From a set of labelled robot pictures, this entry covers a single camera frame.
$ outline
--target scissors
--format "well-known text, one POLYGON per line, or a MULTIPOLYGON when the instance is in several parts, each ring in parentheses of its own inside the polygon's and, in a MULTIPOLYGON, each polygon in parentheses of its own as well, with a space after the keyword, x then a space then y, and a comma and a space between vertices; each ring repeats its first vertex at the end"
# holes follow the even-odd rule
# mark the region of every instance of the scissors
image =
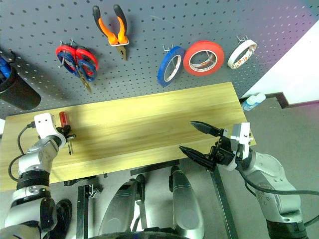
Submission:
POLYGON ((99 68, 95 56, 84 47, 74 48, 69 45, 57 47, 55 54, 65 69, 79 77, 83 86, 91 93, 92 90, 88 82, 95 80, 99 68))

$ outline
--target black cable wire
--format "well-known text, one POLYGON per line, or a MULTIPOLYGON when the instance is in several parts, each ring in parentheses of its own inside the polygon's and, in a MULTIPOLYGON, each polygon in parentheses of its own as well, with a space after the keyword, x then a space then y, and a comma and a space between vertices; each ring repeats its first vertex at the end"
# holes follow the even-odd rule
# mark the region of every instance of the black cable wire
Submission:
POLYGON ((254 196, 256 196, 256 193, 253 192, 253 190, 251 190, 248 185, 247 185, 247 182, 245 181, 245 187, 247 188, 247 190, 254 196))
POLYGON ((20 138, 21 138, 21 135, 23 134, 23 132, 25 132, 27 128, 30 128, 30 127, 28 125, 26 127, 24 127, 23 130, 21 130, 21 132, 19 133, 18 139, 17 139, 18 148, 19 148, 21 154, 24 154, 24 152, 23 152, 22 147, 21 147, 20 138))
POLYGON ((243 177, 245 182, 247 182, 250 186, 253 188, 265 192, 265 193, 272 193, 272 194, 279 194, 279 195, 301 195, 301 194, 309 194, 309 195, 317 195, 319 196, 318 191, 312 191, 312 190, 274 190, 274 189, 267 189, 267 188, 262 188, 256 184, 254 184, 243 172, 242 168, 242 161, 236 161, 237 163, 237 169, 240 173, 240 175, 243 177))
POLYGON ((9 174, 10 178, 11 178, 13 181, 15 181, 15 182, 17 182, 18 179, 15 178, 15 177, 12 175, 11 168, 12 168, 12 165, 14 164, 14 162, 16 162, 16 161, 17 161, 18 159, 20 159, 22 156, 24 156, 24 154, 22 154, 22 155, 16 157, 14 160, 12 160, 11 163, 9 164, 9 167, 8 167, 8 174, 9 174))
POLYGON ((8 167, 8 174, 9 174, 10 178, 11 178, 13 181, 15 181, 15 182, 17 182, 18 179, 15 178, 15 177, 12 175, 11 168, 12 168, 12 165, 14 164, 14 162, 16 162, 16 161, 17 161, 19 158, 21 158, 22 156, 24 156, 24 152, 23 152, 22 147, 21 147, 20 138, 21 138, 21 135, 23 134, 23 132, 25 132, 27 128, 35 128, 35 122, 32 121, 31 123, 27 124, 26 127, 24 127, 24 128, 21 130, 21 132, 19 133, 18 138, 17 138, 17 144, 18 144, 18 148, 19 148, 19 150, 20 150, 20 152, 21 152, 21 155, 18 156, 18 157, 16 157, 14 160, 12 160, 11 163, 9 164, 9 167, 8 167))
POLYGON ((319 215, 314 217, 314 218, 312 218, 308 222, 304 223, 304 225, 305 225, 305 227, 308 227, 308 226, 310 226, 310 225, 312 225, 312 224, 314 224, 314 223, 316 223, 318 221, 319 221, 319 215))

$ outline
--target red tape roll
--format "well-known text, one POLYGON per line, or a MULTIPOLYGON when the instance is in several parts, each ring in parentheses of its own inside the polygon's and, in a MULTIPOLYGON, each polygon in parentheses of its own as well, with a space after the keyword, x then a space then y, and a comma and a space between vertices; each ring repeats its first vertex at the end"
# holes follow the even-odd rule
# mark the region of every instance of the red tape roll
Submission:
POLYGON ((212 41, 198 41, 185 53, 183 65, 185 70, 195 76, 207 76, 215 73, 224 62, 223 48, 212 41), (200 64, 191 63, 192 57, 199 52, 207 52, 209 57, 200 64))

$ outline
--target pegboard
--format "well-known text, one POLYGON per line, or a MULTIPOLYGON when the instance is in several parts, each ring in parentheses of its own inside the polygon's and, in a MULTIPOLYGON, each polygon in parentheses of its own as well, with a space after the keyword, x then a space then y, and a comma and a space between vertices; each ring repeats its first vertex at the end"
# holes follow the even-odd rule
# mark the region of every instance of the pegboard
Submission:
MULTIPOLYGON (((40 95, 39 111, 232 81, 238 97, 252 87, 319 19, 317 0, 23 0, 0 1, 0 43, 18 56, 13 64, 40 95), (92 7, 114 32, 119 24, 113 4, 119 4, 128 22, 128 60, 97 28, 92 7), (247 35, 258 47, 241 68, 231 70, 227 60, 247 35), (92 94, 80 80, 58 68, 55 48, 70 39, 89 48, 100 69, 92 94), (157 70, 166 53, 162 46, 183 47, 198 40, 220 44, 225 62, 215 74, 196 77, 184 69, 172 84, 157 83, 157 70)), ((0 118, 21 114, 0 101, 0 118)))

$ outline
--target wooden tabletop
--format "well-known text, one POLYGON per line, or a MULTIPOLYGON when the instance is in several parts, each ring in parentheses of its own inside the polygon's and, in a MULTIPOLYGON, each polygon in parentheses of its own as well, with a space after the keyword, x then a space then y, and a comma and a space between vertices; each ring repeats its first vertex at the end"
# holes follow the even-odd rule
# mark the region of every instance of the wooden tabletop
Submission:
MULTIPOLYGON (((231 83, 9 116, 1 143, 1 191, 16 187, 7 168, 19 155, 19 132, 44 112, 60 126, 60 111, 68 113, 76 138, 72 155, 66 145, 54 159, 51 183, 184 158, 179 145, 208 153, 217 138, 197 131, 190 121, 230 132, 234 123, 246 122, 231 83)), ((36 142, 36 130, 27 129, 21 137, 24 151, 36 142)), ((17 176, 17 163, 12 172, 17 176)))

